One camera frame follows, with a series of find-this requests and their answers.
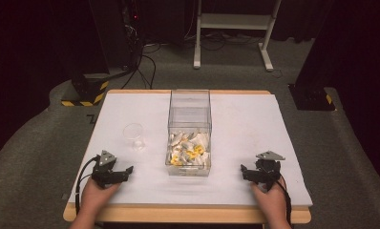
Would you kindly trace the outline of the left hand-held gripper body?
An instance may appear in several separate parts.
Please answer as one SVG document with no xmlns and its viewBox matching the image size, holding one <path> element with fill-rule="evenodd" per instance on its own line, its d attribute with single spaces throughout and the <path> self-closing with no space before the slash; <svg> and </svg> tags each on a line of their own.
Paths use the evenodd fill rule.
<svg viewBox="0 0 380 229">
<path fill-rule="evenodd" d="M 116 157 L 108 151 L 103 150 L 92 172 L 92 179 L 100 188 L 105 188 L 107 185 L 112 184 L 110 178 L 115 173 L 113 171 L 115 164 Z"/>
</svg>

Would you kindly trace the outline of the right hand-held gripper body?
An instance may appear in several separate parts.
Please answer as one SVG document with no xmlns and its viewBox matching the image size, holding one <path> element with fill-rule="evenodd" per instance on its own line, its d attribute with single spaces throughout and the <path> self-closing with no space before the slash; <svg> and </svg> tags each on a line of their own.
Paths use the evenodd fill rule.
<svg viewBox="0 0 380 229">
<path fill-rule="evenodd" d="M 255 162 L 258 175 L 258 187 L 261 191 L 269 191 L 272 185 L 281 177 L 281 160 L 284 156 L 278 155 L 272 151 L 266 151 L 256 155 L 258 159 Z"/>
</svg>

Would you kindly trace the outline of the person's left hand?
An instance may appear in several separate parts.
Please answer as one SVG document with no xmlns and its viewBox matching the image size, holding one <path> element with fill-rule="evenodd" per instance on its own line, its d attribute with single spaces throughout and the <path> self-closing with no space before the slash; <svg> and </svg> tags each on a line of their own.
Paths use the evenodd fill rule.
<svg viewBox="0 0 380 229">
<path fill-rule="evenodd" d="M 82 194 L 81 206 L 77 216 L 86 221 L 94 221 L 119 187 L 120 183 L 117 183 L 103 189 L 89 178 Z"/>
</svg>

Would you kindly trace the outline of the person's right hand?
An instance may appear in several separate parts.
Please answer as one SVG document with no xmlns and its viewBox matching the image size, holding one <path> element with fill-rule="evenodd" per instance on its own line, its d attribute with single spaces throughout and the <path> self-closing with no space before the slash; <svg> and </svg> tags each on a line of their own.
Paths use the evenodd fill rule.
<svg viewBox="0 0 380 229">
<path fill-rule="evenodd" d="M 262 192 L 254 182 L 250 182 L 250 188 L 268 223 L 287 221 L 284 193 L 285 182 L 282 178 L 277 183 L 274 183 L 266 193 Z"/>
</svg>

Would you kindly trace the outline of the clear plastic cup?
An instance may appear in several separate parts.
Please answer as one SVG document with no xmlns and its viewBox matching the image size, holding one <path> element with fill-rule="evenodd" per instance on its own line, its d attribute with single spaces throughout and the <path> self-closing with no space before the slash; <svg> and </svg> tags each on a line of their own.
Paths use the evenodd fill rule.
<svg viewBox="0 0 380 229">
<path fill-rule="evenodd" d="M 126 142 L 134 151 L 141 151 L 145 147 L 143 127 L 139 123 L 128 124 L 123 130 Z"/>
</svg>

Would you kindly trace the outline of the white table mat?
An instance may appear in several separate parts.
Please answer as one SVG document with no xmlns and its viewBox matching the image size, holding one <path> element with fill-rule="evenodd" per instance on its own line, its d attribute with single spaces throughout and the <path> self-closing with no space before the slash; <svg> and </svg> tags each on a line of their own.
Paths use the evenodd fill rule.
<svg viewBox="0 0 380 229">
<path fill-rule="evenodd" d="M 165 166 L 170 95 L 107 93 L 81 166 L 103 150 L 116 156 L 115 170 L 134 171 L 114 203 L 251 205 L 254 199 L 241 164 L 252 169 L 256 155 L 284 156 L 281 173 L 295 206 L 312 203 L 277 99 L 272 94 L 212 94 L 212 167 L 208 177 L 170 176 Z M 123 136 L 131 123 L 143 127 L 145 147 L 134 151 Z"/>
</svg>

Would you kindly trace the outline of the pile of white yellow packets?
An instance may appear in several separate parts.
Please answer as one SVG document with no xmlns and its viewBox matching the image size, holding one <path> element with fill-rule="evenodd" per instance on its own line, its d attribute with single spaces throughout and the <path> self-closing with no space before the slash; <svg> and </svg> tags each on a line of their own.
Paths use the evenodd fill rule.
<svg viewBox="0 0 380 229">
<path fill-rule="evenodd" d="M 210 134 L 178 131 L 169 135 L 167 165 L 207 167 L 210 163 Z"/>
</svg>

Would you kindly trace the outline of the clear plastic box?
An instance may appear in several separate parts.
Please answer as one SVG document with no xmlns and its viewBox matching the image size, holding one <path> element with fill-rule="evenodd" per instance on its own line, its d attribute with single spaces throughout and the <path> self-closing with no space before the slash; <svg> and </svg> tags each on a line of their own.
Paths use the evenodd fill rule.
<svg viewBox="0 0 380 229">
<path fill-rule="evenodd" d="M 173 90 L 170 96 L 168 115 L 168 138 L 172 133 L 202 132 L 212 134 L 210 92 L 208 90 Z M 211 163 L 207 167 L 173 166 L 166 164 L 170 176 L 208 177 Z"/>
</svg>

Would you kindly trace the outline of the wooden table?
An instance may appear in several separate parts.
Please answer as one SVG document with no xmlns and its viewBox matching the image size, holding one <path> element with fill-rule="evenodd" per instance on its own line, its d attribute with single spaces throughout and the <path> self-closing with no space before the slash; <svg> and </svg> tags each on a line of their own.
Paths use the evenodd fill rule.
<svg viewBox="0 0 380 229">
<path fill-rule="evenodd" d="M 167 90 L 110 90 L 125 93 L 163 93 Z M 267 91 L 214 90 L 212 94 L 271 94 Z M 309 206 L 292 204 L 291 221 L 294 224 L 311 220 Z M 263 223 L 263 213 L 255 199 L 251 205 L 219 204 L 126 204 L 111 199 L 99 215 L 101 221 L 113 222 L 174 222 L 174 223 Z"/>
</svg>

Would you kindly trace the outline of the black yellow striped stand base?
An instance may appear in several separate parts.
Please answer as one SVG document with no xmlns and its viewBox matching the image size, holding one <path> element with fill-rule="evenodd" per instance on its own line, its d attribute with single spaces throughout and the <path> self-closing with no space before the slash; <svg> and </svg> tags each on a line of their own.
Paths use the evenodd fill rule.
<svg viewBox="0 0 380 229">
<path fill-rule="evenodd" d="M 110 76 L 106 73 L 73 76 L 71 84 L 61 98 L 61 104 L 66 107 L 96 106 L 105 95 L 109 81 Z"/>
</svg>

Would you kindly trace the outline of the dark equipment rack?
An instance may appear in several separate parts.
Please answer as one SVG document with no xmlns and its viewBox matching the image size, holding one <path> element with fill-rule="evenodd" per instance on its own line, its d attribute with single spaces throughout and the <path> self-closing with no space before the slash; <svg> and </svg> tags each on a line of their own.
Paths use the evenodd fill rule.
<svg viewBox="0 0 380 229">
<path fill-rule="evenodd" d="M 128 69 L 132 71 L 137 67 L 137 62 L 143 50 L 144 32 L 140 21 L 140 8 L 138 0 L 119 1 L 121 4 L 120 13 L 130 54 Z"/>
</svg>

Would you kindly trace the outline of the white metal stand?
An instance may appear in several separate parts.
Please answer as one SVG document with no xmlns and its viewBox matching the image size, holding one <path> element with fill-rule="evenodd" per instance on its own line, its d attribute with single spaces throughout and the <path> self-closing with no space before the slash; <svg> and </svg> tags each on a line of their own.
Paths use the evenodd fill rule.
<svg viewBox="0 0 380 229">
<path fill-rule="evenodd" d="M 282 0 L 275 0 L 272 12 L 269 15 L 253 14 L 222 14 L 204 13 L 201 11 L 201 0 L 198 0 L 196 42 L 193 60 L 193 68 L 201 67 L 201 30 L 202 29 L 229 29 L 265 31 L 264 41 L 258 44 L 265 69 L 273 72 L 274 67 L 270 60 L 267 46 L 277 19 Z"/>
</svg>

